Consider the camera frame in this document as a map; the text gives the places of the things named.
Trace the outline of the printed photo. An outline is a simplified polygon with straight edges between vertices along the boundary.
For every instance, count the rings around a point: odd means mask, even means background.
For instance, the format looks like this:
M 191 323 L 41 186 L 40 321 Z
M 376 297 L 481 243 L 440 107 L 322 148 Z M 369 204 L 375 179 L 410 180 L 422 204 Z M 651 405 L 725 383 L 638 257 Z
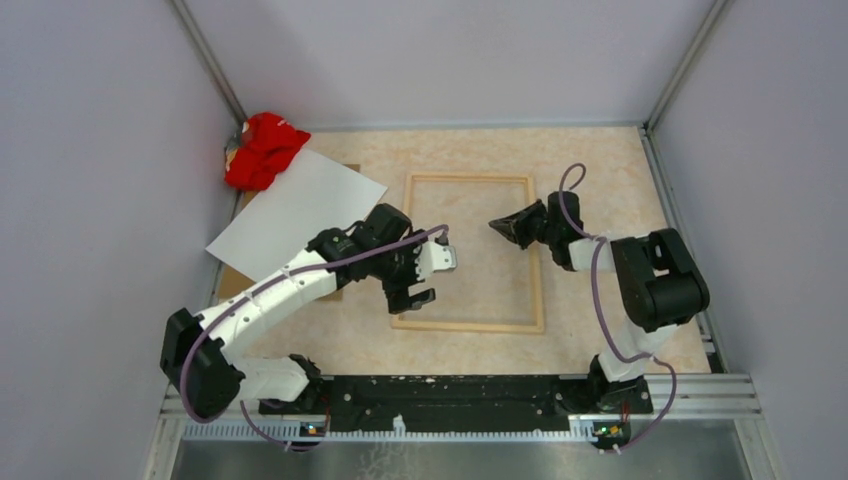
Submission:
M 282 268 L 321 231 L 366 217 L 386 191 L 363 174 L 304 149 L 206 251 L 259 281 Z

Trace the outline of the brown backing board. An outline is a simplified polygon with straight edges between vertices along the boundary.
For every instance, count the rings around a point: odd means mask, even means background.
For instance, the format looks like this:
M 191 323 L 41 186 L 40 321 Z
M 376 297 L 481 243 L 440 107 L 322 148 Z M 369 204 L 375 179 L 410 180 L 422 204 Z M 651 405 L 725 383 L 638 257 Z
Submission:
M 360 172 L 359 164 L 344 164 L 347 168 L 354 170 L 356 172 Z M 257 191 L 245 191 L 243 192 L 242 198 L 238 203 L 237 213 L 240 213 L 258 194 Z M 244 275 L 234 267 L 226 264 L 223 267 L 223 272 L 221 279 L 218 283 L 217 287 L 217 296 L 219 299 L 229 299 L 244 290 L 252 287 L 256 281 Z M 343 300 L 343 292 L 338 291 L 336 293 L 332 293 L 326 295 L 319 299 L 319 301 L 325 302 L 340 302 Z

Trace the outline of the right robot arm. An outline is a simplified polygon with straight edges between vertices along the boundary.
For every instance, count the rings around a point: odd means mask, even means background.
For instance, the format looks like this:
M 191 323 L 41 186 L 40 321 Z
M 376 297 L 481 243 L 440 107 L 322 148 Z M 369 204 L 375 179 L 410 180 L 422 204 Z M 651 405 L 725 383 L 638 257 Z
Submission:
M 616 277 L 624 324 L 613 332 L 605 319 L 599 321 L 606 346 L 591 360 L 585 379 L 560 390 L 563 408 L 608 413 L 646 403 L 646 366 L 710 303 L 707 283 L 679 232 L 666 228 L 614 240 L 592 236 L 584 229 L 580 199 L 573 192 L 552 193 L 488 225 L 521 249 L 547 246 L 554 263 L 566 271 L 588 272 L 598 314 L 603 312 L 598 277 L 603 272 Z

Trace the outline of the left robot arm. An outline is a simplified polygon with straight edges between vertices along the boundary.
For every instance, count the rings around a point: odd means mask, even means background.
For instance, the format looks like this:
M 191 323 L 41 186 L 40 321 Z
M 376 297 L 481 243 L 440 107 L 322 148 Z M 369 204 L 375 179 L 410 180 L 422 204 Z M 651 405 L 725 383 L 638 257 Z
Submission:
M 380 282 L 390 315 L 436 298 L 412 286 L 452 270 L 456 254 L 445 224 L 416 230 L 386 203 L 347 228 L 328 228 L 291 260 L 246 290 L 198 313 L 182 308 L 166 322 L 160 368 L 187 415 L 211 423 L 234 402 L 277 400 L 297 413 L 319 404 L 313 364 L 302 356 L 257 360 L 245 352 L 301 308 L 367 278 Z

